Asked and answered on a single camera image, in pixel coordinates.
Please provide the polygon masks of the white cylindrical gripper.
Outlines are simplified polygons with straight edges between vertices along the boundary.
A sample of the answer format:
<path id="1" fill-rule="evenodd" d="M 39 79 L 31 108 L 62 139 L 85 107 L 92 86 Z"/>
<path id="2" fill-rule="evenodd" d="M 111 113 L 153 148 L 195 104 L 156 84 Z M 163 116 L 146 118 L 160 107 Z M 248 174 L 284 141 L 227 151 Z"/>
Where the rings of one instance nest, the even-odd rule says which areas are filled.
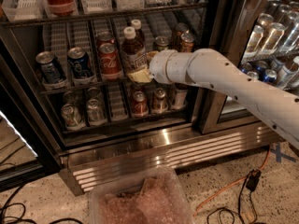
<path id="1" fill-rule="evenodd" d="M 187 73 L 191 53 L 177 52 L 174 49 L 157 50 L 146 53 L 149 69 L 128 73 L 127 76 L 137 83 L 150 83 L 152 78 L 161 84 L 191 84 L 192 80 Z"/>

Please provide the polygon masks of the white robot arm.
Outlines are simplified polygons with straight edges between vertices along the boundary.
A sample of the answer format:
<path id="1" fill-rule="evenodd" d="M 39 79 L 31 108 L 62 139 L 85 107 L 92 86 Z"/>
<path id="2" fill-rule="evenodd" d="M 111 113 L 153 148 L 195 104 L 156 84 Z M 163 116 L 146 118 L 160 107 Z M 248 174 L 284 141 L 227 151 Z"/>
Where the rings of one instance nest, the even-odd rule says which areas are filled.
<path id="1" fill-rule="evenodd" d="M 249 77 L 214 49 L 166 49 L 155 54 L 148 67 L 128 77 L 134 82 L 181 83 L 228 95 L 293 146 L 299 146 L 299 97 Z"/>

